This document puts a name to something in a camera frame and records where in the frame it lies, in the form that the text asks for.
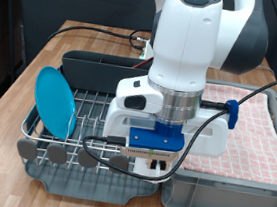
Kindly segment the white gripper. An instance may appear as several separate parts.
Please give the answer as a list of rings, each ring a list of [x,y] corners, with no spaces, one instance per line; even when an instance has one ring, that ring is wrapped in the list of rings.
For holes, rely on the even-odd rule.
[[[194,133],[216,111],[201,109],[194,119],[173,125],[160,122],[154,114],[138,110],[121,109],[113,99],[109,105],[103,128],[104,137],[125,137],[129,147],[182,153],[187,149]],[[218,117],[205,126],[192,143],[190,154],[218,157],[224,153],[227,144],[228,121]],[[160,169],[167,164],[160,160]],[[150,169],[155,170],[158,162],[151,160]]]

